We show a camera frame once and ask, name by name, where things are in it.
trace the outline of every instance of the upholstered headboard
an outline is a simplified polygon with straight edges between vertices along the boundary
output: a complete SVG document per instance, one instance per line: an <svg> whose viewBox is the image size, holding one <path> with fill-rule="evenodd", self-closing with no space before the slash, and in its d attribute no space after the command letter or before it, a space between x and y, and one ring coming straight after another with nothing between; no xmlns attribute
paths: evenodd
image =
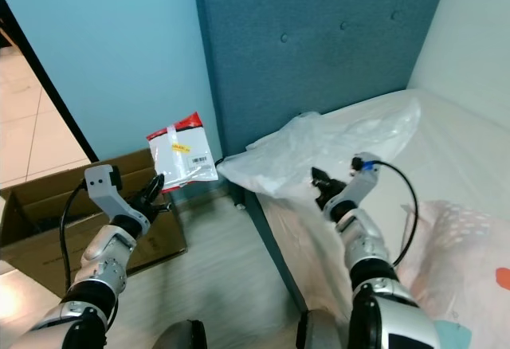
<svg viewBox="0 0 510 349"><path fill-rule="evenodd" d="M406 87L439 0L197 0L224 155Z"/></svg>

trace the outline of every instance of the black cable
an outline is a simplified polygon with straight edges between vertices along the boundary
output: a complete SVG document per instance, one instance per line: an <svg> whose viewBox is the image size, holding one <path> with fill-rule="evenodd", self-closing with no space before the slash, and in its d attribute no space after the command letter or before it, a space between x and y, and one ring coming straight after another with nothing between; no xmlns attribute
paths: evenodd
<svg viewBox="0 0 510 349"><path fill-rule="evenodd" d="M393 164L388 162L383 162L381 160L372 160L371 162L365 163L365 164L379 164L381 166L389 167L391 170L395 171L397 174L399 174L402 179L404 179L404 182L406 182L407 186L409 187L409 190L411 192L411 195L413 197L414 202L414 221L413 221L413 228L411 230L411 233L409 235L409 239L407 239L407 243L400 252L400 255L398 255L397 260L393 262L393 266L396 267L400 264L400 262L405 257L407 251L409 250L409 247L411 246L411 243L413 242L414 233L416 232L416 227L418 226L418 198L416 197L416 194L414 193L413 186L411 186L411 183L409 179L404 175L403 172L401 172L397 167L395 167Z"/></svg>
<svg viewBox="0 0 510 349"><path fill-rule="evenodd" d="M115 318L117 317L117 312L119 311L119 300L115 302L115 306L113 307L112 315L110 316L110 321L108 321L108 328L106 331L110 330L110 327L112 327L113 322L115 321Z"/></svg>
<svg viewBox="0 0 510 349"><path fill-rule="evenodd" d="M69 264L69 254L67 252L67 245L65 244L65 219L67 218L67 214L69 212L69 208L71 208L71 204L73 204L74 198L78 195L81 189L86 188L85 181L83 180L80 185L74 189L74 191L69 195L67 202L65 203L64 212L62 213L61 223L59 227L59 235L61 241L61 252L62 252L62 260L64 262L64 275L65 275L65 291L67 292L69 288L71 288L71 266Z"/></svg>

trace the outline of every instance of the yellow sticker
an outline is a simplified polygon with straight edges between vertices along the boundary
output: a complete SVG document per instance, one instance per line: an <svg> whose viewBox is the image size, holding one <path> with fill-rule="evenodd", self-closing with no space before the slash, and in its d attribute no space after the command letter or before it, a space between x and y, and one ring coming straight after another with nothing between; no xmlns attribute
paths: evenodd
<svg viewBox="0 0 510 349"><path fill-rule="evenodd" d="M183 144L172 143L172 150L177 152L184 152L187 154L191 149L188 146L184 146Z"/></svg>

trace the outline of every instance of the plastic bag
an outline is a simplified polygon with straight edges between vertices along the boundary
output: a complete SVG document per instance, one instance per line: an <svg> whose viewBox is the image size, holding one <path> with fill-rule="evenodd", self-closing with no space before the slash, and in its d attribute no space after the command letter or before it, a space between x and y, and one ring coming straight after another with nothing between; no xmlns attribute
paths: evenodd
<svg viewBox="0 0 510 349"><path fill-rule="evenodd" d="M162 192L189 182L218 180L206 132L198 113L147 137L155 170L165 175Z"/></svg>
<svg viewBox="0 0 510 349"><path fill-rule="evenodd" d="M279 131L227 157L218 171L231 182L272 198L310 201L310 169L348 181L352 157L369 151L392 160L416 131L419 103L412 99L382 118L354 123L309 112L293 118Z"/></svg>

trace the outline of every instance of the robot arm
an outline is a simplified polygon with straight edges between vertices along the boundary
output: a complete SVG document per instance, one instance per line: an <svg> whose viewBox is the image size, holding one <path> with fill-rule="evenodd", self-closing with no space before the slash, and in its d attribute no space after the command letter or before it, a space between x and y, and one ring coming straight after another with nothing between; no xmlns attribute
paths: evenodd
<svg viewBox="0 0 510 349"><path fill-rule="evenodd" d="M126 287L126 268L136 240L147 233L160 209L151 203L163 188L164 177L156 176L127 204L116 167L85 170L89 197L110 217L81 258L65 297L13 349L102 348L106 344L108 316Z"/></svg>
<svg viewBox="0 0 510 349"><path fill-rule="evenodd" d="M398 281L381 231L359 208L377 184L380 167L372 163L377 160L368 153L355 156L349 184L312 168L312 184L320 190L317 205L345 245L353 290L348 348L436 349L433 322Z"/></svg>

